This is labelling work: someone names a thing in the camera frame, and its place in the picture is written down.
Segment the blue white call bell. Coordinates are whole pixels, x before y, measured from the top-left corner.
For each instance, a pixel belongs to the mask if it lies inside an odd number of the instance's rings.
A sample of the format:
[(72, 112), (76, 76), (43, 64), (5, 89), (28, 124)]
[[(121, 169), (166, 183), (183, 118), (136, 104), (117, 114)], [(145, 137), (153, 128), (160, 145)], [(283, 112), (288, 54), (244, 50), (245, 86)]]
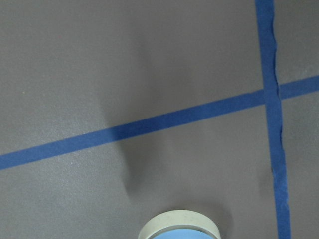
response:
[(219, 239), (220, 231), (209, 217), (190, 210), (171, 210), (151, 218), (140, 239)]

